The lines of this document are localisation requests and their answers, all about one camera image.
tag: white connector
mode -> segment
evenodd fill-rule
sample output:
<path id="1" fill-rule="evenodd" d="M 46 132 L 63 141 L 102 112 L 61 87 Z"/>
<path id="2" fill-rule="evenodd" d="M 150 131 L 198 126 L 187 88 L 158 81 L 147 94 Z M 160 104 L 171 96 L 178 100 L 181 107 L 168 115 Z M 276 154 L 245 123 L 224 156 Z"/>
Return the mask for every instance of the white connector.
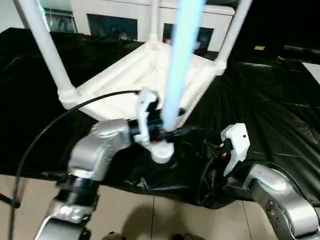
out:
<path id="1" fill-rule="evenodd" d="M 243 162 L 246 159 L 250 141 L 247 133 L 247 128 L 244 123 L 229 125 L 221 132 L 220 135 L 222 141 L 230 139 L 233 147 L 233 149 L 231 150 L 230 162 L 223 172 L 223 176 L 225 177 L 232 171 L 232 169 L 234 169 L 239 161 Z"/>
<path id="2" fill-rule="evenodd" d="M 174 154 L 174 144 L 166 140 L 161 140 L 156 143 L 150 142 L 149 128 L 148 128 L 148 107 L 151 103 L 157 100 L 157 94 L 152 90 L 144 87 L 138 97 L 136 103 L 136 116 L 140 134 L 134 136 L 134 141 L 139 143 L 151 153 L 152 160 L 158 164 L 165 164 Z"/>

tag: white pvc pipe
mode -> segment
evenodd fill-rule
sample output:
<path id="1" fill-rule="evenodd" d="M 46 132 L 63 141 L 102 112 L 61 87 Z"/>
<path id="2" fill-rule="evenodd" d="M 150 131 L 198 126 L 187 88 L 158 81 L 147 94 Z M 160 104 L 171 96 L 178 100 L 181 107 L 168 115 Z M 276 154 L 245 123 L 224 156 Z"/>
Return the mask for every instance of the white pvc pipe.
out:
<path id="1" fill-rule="evenodd" d="M 241 0 L 215 62 L 226 64 L 253 0 Z"/>
<path id="2" fill-rule="evenodd" d="M 149 41 L 158 40 L 159 0 L 151 0 L 151 27 Z"/>
<path id="3" fill-rule="evenodd" d="M 57 86 L 60 98 L 72 98 L 77 95 L 75 87 L 71 84 L 66 69 L 58 54 L 44 19 L 38 8 L 36 0 L 18 0 L 33 37 L 41 51 L 45 63 Z"/>
<path id="4" fill-rule="evenodd" d="M 173 48 L 166 82 L 161 117 L 164 129 L 176 129 L 180 101 L 183 95 L 190 60 L 199 32 L 199 23 L 205 0 L 180 0 L 174 27 Z"/>

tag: black tarp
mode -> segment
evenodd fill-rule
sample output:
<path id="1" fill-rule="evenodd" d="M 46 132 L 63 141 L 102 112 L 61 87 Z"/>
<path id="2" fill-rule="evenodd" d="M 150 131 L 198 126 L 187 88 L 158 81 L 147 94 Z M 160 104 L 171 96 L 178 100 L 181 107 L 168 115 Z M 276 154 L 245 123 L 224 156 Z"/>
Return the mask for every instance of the black tarp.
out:
<path id="1" fill-rule="evenodd" d="M 108 40 L 82 34 L 52 33 L 53 40 L 75 86 L 101 72 L 141 43 Z M 229 124 L 245 123 L 250 149 L 245 161 L 266 160 L 287 169 L 320 205 L 320 85 L 301 63 L 264 65 L 234 62 L 216 77 L 186 125 L 212 130 L 219 136 Z M 1 174 L 14 174 L 33 137 L 65 110 L 42 56 L 28 30 L 9 29 L 0 34 L 0 139 Z M 23 176 L 56 179 L 67 166 L 74 144 L 96 121 L 75 112 L 48 131 L 35 146 Z M 207 144 L 201 137 L 175 142 L 172 160 L 160 165 L 134 145 L 119 152 L 103 184 L 125 191 L 165 196 L 194 205 L 219 208 L 235 199 L 250 200 L 242 190 L 244 175 L 210 195 L 198 199 L 199 179 Z M 225 160 L 210 168 L 221 175 Z M 205 196 L 210 187 L 201 188 Z"/>

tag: tiled floor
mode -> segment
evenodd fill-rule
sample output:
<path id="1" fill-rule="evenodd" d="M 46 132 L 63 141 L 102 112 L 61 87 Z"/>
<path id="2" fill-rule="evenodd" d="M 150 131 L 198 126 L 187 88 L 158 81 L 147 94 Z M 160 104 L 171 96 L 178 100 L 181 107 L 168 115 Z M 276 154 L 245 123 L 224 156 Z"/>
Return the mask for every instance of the tiled floor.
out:
<path id="1" fill-rule="evenodd" d="M 0 193 L 10 195 L 13 177 L 0 175 Z M 55 183 L 29 179 L 23 205 L 16 212 L 15 240 L 32 240 L 57 193 Z M 9 206 L 0 203 L 0 239 L 7 239 Z M 210 210 L 163 197 L 133 194 L 100 187 L 100 200 L 88 227 L 91 240 L 101 240 L 111 231 L 128 240 L 169 240 L 173 234 L 191 233 L 206 240 L 276 240 L 258 204 L 235 201 Z"/>

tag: silver robotic arm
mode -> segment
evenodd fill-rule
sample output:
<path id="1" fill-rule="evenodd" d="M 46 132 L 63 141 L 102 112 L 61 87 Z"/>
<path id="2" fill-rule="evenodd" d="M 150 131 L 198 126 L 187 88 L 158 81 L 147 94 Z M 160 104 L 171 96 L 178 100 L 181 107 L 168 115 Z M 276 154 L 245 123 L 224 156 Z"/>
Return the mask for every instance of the silver robotic arm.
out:
<path id="1" fill-rule="evenodd" d="M 100 181 L 113 156 L 131 145 L 128 121 L 102 121 L 74 147 L 68 175 L 58 182 L 60 191 L 52 200 L 35 240 L 87 240 L 85 226 L 96 210 Z"/>
<path id="2" fill-rule="evenodd" d="M 286 176 L 255 164 L 243 188 L 262 207 L 279 240 L 320 240 L 317 212 Z"/>
<path id="3" fill-rule="evenodd" d="M 113 156 L 133 142 L 148 149 L 156 163 L 167 162 L 174 149 L 167 142 L 162 122 L 154 117 L 158 98 L 148 89 L 141 91 L 137 120 L 115 119 L 94 125 L 88 136 L 74 147 L 67 177 L 57 183 L 58 195 L 52 200 L 35 237 L 36 240 L 88 240 L 86 224 L 96 209 L 100 181 L 105 177 Z M 230 151 L 231 159 L 223 175 L 228 175 L 239 161 L 244 161 L 250 146 L 245 124 L 229 125 L 221 132 L 221 149 Z M 290 181 L 278 171 L 255 164 L 243 188 L 263 208 L 280 240 L 320 240 L 318 216 Z"/>

